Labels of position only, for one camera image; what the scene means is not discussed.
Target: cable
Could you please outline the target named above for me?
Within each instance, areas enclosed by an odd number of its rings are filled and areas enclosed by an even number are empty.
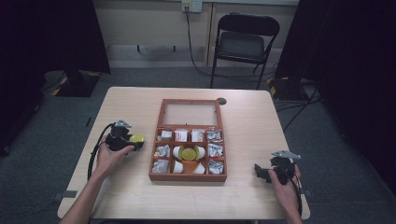
[[[288,175],[288,173],[285,171],[285,169],[283,169],[283,167],[279,166],[278,163],[276,163],[276,166],[283,172],[283,174],[285,174],[285,176],[288,178],[288,180],[289,180],[289,181],[291,182],[291,184],[293,185],[294,190],[295,190],[295,192],[296,192],[296,196],[297,196],[298,212],[299,212],[299,214],[300,214],[300,216],[301,216],[301,214],[303,213],[303,201],[302,201],[302,199],[301,199],[301,188],[300,188],[300,181],[299,181],[299,178],[298,178],[298,176],[295,174],[295,171],[294,171],[294,176],[293,176],[293,177],[296,177],[296,179],[297,179],[297,185],[298,185],[298,187],[297,187],[296,183],[294,183],[292,177]]]
[[[88,166],[88,179],[87,179],[87,180],[89,180],[89,179],[91,178],[93,162],[95,161],[96,153],[97,153],[97,151],[98,151],[98,149],[99,149],[99,146],[102,145],[102,144],[104,143],[104,142],[101,143],[102,137],[103,137],[103,135],[105,134],[106,130],[107,130],[109,127],[113,127],[114,125],[115,125],[115,123],[108,124],[108,125],[103,129],[102,133],[101,133],[100,136],[99,136],[98,141],[96,142],[95,147],[93,148],[93,152],[91,153],[91,158],[90,158],[90,164],[89,164],[89,166]]]
[[[286,127],[283,129],[283,133],[288,129],[288,127],[293,123],[293,121],[297,118],[297,116],[312,102],[312,99],[314,98],[314,96],[315,96],[315,93],[317,92],[317,90],[318,90],[318,86],[316,86],[315,87],[315,90],[314,90],[314,93],[312,93],[312,95],[311,95],[311,97],[309,98],[309,100],[308,100],[308,103],[306,103],[304,106],[303,106],[303,108],[301,108],[298,112],[297,112],[297,114],[296,115],[294,115],[294,117],[289,121],[289,123],[286,125]]]
[[[206,77],[212,77],[212,74],[208,74],[208,73],[202,71],[202,70],[196,65],[195,60],[194,60],[193,57],[192,57],[191,33],[190,33],[190,13],[189,13],[189,8],[188,8],[188,7],[184,7],[184,9],[185,9],[186,18],[187,18],[187,26],[188,26],[188,34],[189,34],[189,35],[188,35],[188,38],[189,38],[189,48],[190,48],[190,56],[191,56],[192,65],[193,65],[194,69],[195,69],[198,73],[200,73],[200,74],[202,74],[202,75],[204,75],[204,76],[206,76]],[[263,76],[267,76],[267,75],[270,75],[270,74],[274,74],[274,73],[275,73],[275,68],[274,68],[275,65],[277,65],[277,63],[274,64],[274,66],[273,66],[273,71],[272,71],[272,72],[264,73]],[[217,76],[217,77],[228,78],[228,79],[230,79],[230,80],[238,80],[238,81],[246,81],[246,82],[257,82],[257,80],[247,79],[247,78],[244,78],[244,77],[259,77],[258,75],[252,75],[252,76],[224,76],[224,75],[216,75],[216,76]],[[270,79],[271,77],[273,77],[273,76],[270,76],[270,77],[268,77],[267,79],[262,80],[262,82],[267,81],[267,80]]]
[[[55,86],[56,83],[58,83],[59,81],[61,81],[62,77],[64,76],[64,71],[62,72],[62,75],[58,78],[58,80],[56,80],[54,83],[50,84],[48,87],[43,87],[43,89],[41,89],[40,91],[46,91],[47,89]]]
[[[310,97],[310,101],[308,101],[308,103],[306,103],[305,101],[274,101],[274,104],[286,104],[286,105],[293,104],[293,105],[288,106],[288,107],[277,108],[276,109],[276,113],[280,112],[282,110],[285,110],[285,109],[291,109],[291,108],[294,108],[294,107],[300,107],[300,106],[304,106],[304,105],[312,105],[312,104],[318,102],[321,99],[321,96],[319,96],[317,99],[312,101],[314,96],[315,96],[315,94],[316,94],[316,92],[317,92],[317,90],[318,90],[318,85],[316,86],[314,92],[312,93],[312,95]]]

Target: finger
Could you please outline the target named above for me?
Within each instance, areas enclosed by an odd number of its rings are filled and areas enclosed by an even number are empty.
[[[103,135],[103,136],[102,136],[102,139],[101,139],[100,141],[101,141],[101,142],[105,142],[106,139],[107,139],[107,135]]]
[[[124,147],[123,149],[120,150],[120,154],[128,154],[129,152],[131,152],[132,150],[134,150],[134,146],[128,146],[128,147]]]
[[[278,188],[278,186],[281,186],[279,179],[277,178],[277,175],[275,173],[275,171],[273,170],[268,170],[268,175],[270,175],[270,178],[273,182],[273,185],[275,188]]]
[[[301,178],[300,168],[298,168],[297,164],[294,164],[294,172],[296,173],[297,178]]]

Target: white object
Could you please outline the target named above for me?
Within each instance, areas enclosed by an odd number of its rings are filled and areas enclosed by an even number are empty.
[[[180,150],[180,147],[174,147],[173,154],[174,154],[174,157],[176,157],[176,158],[178,158],[180,160],[180,158],[178,157],[178,151],[179,150]]]
[[[198,156],[198,160],[200,160],[205,156],[205,149],[203,147],[198,147],[198,149],[199,149],[199,155],[197,156]]]
[[[183,164],[181,162],[175,161],[175,167],[173,173],[180,174],[183,172]]]
[[[197,174],[197,175],[204,174],[205,173],[205,167],[201,163],[199,163],[197,168],[195,168],[194,173]]]
[[[184,129],[175,130],[175,141],[187,142],[188,131]]]
[[[191,131],[191,141],[192,142],[204,142],[205,130],[193,129]]]

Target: wooden box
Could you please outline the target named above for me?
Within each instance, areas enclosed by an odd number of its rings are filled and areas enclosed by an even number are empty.
[[[148,176],[153,181],[226,180],[226,147],[217,100],[163,99]]]

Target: wooden table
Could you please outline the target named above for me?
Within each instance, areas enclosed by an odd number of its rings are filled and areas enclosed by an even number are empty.
[[[152,182],[150,154],[162,99],[227,100],[220,107],[227,172],[225,183]],[[146,136],[138,152],[122,159],[101,188],[92,218],[278,219],[284,218],[271,184],[256,177],[254,163],[270,168],[271,152],[288,149],[267,91],[113,87],[93,124],[67,190],[78,195],[87,182],[92,149],[107,124],[124,119],[130,133]],[[303,195],[303,218],[310,211]],[[63,217],[76,198],[63,198]]]

